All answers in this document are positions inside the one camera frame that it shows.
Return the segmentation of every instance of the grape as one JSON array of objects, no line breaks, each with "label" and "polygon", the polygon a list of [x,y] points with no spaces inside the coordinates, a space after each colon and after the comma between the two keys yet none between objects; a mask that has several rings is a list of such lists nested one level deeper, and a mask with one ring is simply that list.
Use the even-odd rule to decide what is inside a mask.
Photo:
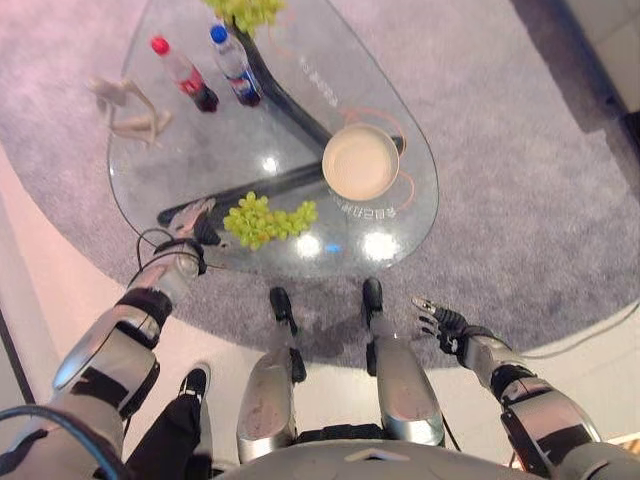
[{"label": "grape", "polygon": [[273,24],[276,13],[284,7],[283,0],[203,0],[213,7],[216,15],[230,24],[234,20],[236,26],[249,35],[254,34],[256,27],[268,23]]},{"label": "grape", "polygon": [[258,198],[255,192],[248,192],[238,201],[239,207],[229,209],[223,219],[224,229],[240,239],[240,245],[255,252],[275,238],[286,240],[289,235],[300,235],[318,218],[315,203],[311,201],[302,202],[291,213],[271,212],[268,204],[266,196]]}]

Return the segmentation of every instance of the black cable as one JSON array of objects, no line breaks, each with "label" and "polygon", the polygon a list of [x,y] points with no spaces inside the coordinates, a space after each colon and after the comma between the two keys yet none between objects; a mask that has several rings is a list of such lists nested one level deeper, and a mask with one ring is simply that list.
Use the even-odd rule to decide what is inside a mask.
[{"label": "black cable", "polygon": [[462,450],[460,449],[460,445],[458,445],[458,442],[456,442],[456,437],[454,437],[453,433],[451,433],[451,429],[449,428],[449,423],[447,422],[447,419],[444,416],[444,413],[442,414],[442,423],[444,423],[444,428],[447,430],[447,433],[449,434],[451,443],[453,443],[453,446],[456,448],[456,450],[461,452]]},{"label": "black cable", "polygon": [[136,278],[138,278],[138,276],[142,273],[142,271],[147,268],[149,265],[151,265],[153,262],[157,262],[158,260],[160,260],[163,257],[168,257],[169,255],[186,255],[188,257],[194,258],[196,260],[196,262],[200,263],[200,257],[197,255],[194,255],[193,253],[190,252],[179,252],[179,251],[174,251],[174,252],[166,252],[163,253],[161,255],[156,255],[155,257],[153,257],[151,260],[149,260],[147,263],[145,263],[144,265],[142,265],[140,267],[140,269],[136,272],[136,274],[133,276],[133,278],[131,279],[131,281],[129,282],[129,285],[131,285],[134,280]]},{"label": "black cable", "polygon": [[171,235],[169,232],[167,232],[166,230],[164,230],[162,228],[152,227],[152,228],[147,228],[146,230],[143,230],[142,233],[140,233],[140,235],[138,235],[138,240],[136,241],[136,258],[138,259],[138,270],[142,270],[142,259],[140,257],[140,243],[142,242],[142,239],[144,238],[144,236],[147,233],[151,233],[151,232],[164,233],[171,240],[175,240],[173,235]]},{"label": "black cable", "polygon": [[0,412],[0,422],[13,417],[30,415],[41,417],[64,428],[98,461],[107,478],[122,480],[130,478],[129,472],[104,439],[93,432],[73,415],[42,405],[21,405]]},{"label": "black cable", "polygon": [[127,421],[124,424],[124,431],[122,432],[123,439],[127,436],[127,432],[129,431],[129,425],[131,425],[131,417],[127,418]]},{"label": "black cable", "polygon": [[588,342],[589,340],[592,340],[592,339],[594,339],[596,337],[599,337],[603,333],[607,333],[607,332],[613,330],[616,327],[619,327],[624,322],[629,320],[629,318],[631,318],[631,315],[633,315],[638,310],[638,308],[640,308],[640,302],[636,303],[636,305],[631,309],[631,311],[628,312],[620,320],[616,320],[614,323],[612,323],[611,325],[603,328],[602,330],[598,330],[597,332],[594,332],[591,335],[587,335],[586,337],[581,338],[580,340],[578,340],[577,342],[575,342],[572,345],[569,345],[568,347],[561,348],[560,350],[556,350],[555,352],[543,353],[543,354],[540,354],[540,355],[520,355],[520,357],[524,358],[526,360],[544,360],[544,359],[547,359],[547,358],[557,357],[558,355],[562,355],[563,353],[570,352],[571,350],[573,350],[574,348],[579,347],[583,343]]}]

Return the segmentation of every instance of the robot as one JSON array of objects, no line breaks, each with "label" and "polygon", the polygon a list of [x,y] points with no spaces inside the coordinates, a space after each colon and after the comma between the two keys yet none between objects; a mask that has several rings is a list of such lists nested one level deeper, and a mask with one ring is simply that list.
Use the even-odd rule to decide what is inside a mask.
[{"label": "robot", "polygon": [[[162,327],[188,282],[206,271],[201,243],[212,202],[198,202],[172,223],[175,236],[158,246],[124,296],[62,362],[45,407],[22,406],[0,420],[32,415],[0,457],[3,478],[130,478],[120,456],[123,421],[142,405],[159,375],[153,354]],[[237,427],[241,466],[221,478],[244,479],[512,479],[632,480],[634,455],[601,442],[587,414],[538,378],[490,330],[428,300],[414,298],[423,330],[440,349],[472,370],[502,408],[500,416],[524,472],[444,447],[436,394],[411,350],[385,320],[380,282],[363,285],[363,319],[371,333],[367,370],[377,379],[381,427],[338,425],[299,433],[293,387],[306,371],[298,327],[286,292],[270,300],[276,317],[273,348],[255,365]]]}]

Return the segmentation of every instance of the white figurine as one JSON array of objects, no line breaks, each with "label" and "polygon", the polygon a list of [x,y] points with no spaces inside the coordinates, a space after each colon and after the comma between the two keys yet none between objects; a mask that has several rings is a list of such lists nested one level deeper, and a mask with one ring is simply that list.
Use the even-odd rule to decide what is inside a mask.
[{"label": "white figurine", "polygon": [[[116,83],[101,77],[92,77],[88,84],[89,90],[96,95],[98,109],[104,115],[109,130],[114,135],[125,138],[142,140],[153,144],[156,137],[164,130],[171,120],[171,113],[162,111],[157,113],[153,103],[142,93],[140,88],[127,78]],[[140,115],[125,120],[114,120],[115,109],[127,105],[127,96],[132,94],[149,108],[149,115]]]}]

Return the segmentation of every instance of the robot leg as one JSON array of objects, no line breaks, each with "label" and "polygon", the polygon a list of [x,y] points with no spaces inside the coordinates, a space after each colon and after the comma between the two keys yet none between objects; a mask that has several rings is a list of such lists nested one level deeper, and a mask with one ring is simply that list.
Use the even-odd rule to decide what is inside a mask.
[{"label": "robot leg", "polygon": [[241,463],[291,445],[297,435],[293,410],[293,384],[306,378],[300,352],[295,348],[297,326],[283,288],[270,293],[277,326],[274,347],[253,367],[245,389],[236,440]]},{"label": "robot leg", "polygon": [[363,285],[363,313],[373,335],[367,348],[370,374],[378,379],[382,425],[394,439],[444,445],[442,412],[431,383],[406,339],[399,338],[382,310],[382,287]]}]

